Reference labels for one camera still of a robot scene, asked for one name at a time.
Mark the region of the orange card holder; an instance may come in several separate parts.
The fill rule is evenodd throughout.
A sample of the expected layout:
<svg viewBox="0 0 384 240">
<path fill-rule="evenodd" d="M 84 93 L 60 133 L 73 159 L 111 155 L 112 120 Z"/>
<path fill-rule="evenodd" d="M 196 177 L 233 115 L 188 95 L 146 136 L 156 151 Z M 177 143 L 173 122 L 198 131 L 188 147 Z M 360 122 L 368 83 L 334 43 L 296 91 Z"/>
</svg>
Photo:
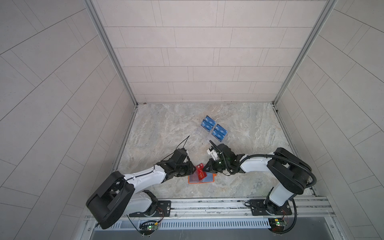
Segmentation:
<svg viewBox="0 0 384 240">
<path fill-rule="evenodd" d="M 216 174 L 207 173 L 207 176 L 202 180 L 199 179 L 198 173 L 195 172 L 193 175 L 188 176 L 188 184 L 205 184 L 213 183 L 215 181 Z"/>
</svg>

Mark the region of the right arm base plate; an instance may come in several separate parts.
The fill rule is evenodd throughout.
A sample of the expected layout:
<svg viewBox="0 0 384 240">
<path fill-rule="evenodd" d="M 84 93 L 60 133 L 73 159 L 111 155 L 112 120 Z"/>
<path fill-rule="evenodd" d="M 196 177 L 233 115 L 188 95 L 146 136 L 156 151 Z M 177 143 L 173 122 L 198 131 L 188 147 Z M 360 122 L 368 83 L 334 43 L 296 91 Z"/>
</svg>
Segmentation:
<svg viewBox="0 0 384 240">
<path fill-rule="evenodd" d="M 244 205 L 251 209 L 253 216 L 282 216 L 292 215 L 292 208 L 288 201 L 281 207 L 274 203 L 265 200 L 253 199 L 244 203 Z"/>
</svg>

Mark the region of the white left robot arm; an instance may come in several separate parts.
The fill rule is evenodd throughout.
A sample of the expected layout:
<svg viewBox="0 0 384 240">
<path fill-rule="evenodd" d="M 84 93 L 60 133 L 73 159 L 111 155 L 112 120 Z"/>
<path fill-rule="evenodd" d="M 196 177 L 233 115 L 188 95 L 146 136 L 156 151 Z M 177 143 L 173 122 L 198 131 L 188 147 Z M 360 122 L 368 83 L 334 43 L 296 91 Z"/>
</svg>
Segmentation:
<svg viewBox="0 0 384 240">
<path fill-rule="evenodd" d="M 111 173 L 88 198 L 86 207 L 103 230 L 124 214 L 151 215 L 156 211 L 158 199 L 147 188 L 173 177 L 192 175 L 195 171 L 187 150 L 176 149 L 168 160 L 161 160 L 147 170 L 125 175 L 119 171 Z"/>
</svg>

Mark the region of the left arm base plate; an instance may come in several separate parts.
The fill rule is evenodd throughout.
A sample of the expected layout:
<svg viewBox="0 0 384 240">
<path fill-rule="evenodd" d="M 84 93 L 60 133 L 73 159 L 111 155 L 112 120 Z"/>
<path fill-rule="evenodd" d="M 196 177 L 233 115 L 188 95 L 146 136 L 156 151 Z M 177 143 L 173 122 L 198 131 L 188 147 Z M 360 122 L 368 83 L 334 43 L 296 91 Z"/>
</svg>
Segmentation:
<svg viewBox="0 0 384 240">
<path fill-rule="evenodd" d="M 171 201 L 157 201 L 152 203 L 149 208 L 142 212 L 129 214 L 130 218 L 159 218 L 169 217 L 171 211 Z"/>
</svg>

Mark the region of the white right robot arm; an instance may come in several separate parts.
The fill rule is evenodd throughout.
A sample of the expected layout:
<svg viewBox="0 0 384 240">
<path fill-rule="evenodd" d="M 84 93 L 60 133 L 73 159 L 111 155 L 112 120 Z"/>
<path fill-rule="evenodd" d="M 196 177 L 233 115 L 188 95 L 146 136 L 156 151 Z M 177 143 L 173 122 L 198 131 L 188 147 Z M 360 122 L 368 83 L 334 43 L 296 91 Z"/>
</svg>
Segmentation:
<svg viewBox="0 0 384 240">
<path fill-rule="evenodd" d="M 279 183 L 272 188 L 262 204 L 262 209 L 270 215 L 278 214 L 289 199 L 303 194 L 306 188 L 317 183 L 312 168 L 284 148 L 277 148 L 273 153 L 265 155 L 236 155 L 225 144 L 212 144 L 208 154 L 211 158 L 203 168 L 207 173 L 272 173 Z"/>
</svg>

